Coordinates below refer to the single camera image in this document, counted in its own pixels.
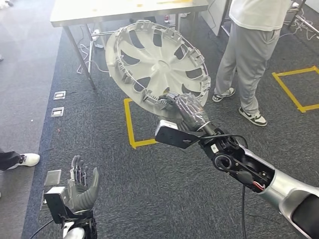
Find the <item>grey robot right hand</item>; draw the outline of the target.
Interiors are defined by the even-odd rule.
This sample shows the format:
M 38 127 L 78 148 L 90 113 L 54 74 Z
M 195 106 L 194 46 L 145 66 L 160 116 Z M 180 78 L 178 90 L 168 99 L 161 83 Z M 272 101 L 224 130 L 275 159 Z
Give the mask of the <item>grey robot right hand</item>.
M 203 131 L 206 136 L 215 135 L 215 127 L 209 119 L 203 107 L 193 94 L 169 92 L 160 97 L 166 103 L 163 110 L 166 119 L 176 123 L 182 129 Z

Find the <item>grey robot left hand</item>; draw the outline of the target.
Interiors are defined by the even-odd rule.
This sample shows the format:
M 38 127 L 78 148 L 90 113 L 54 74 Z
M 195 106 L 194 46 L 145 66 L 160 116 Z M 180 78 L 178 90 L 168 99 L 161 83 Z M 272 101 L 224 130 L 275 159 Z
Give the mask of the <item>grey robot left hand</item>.
M 101 186 L 101 173 L 95 167 L 93 170 L 92 181 L 87 184 L 88 167 L 83 167 L 81 156 L 76 155 L 71 163 L 70 179 L 68 180 L 68 193 L 70 206 L 76 211 L 91 210 L 98 197 Z

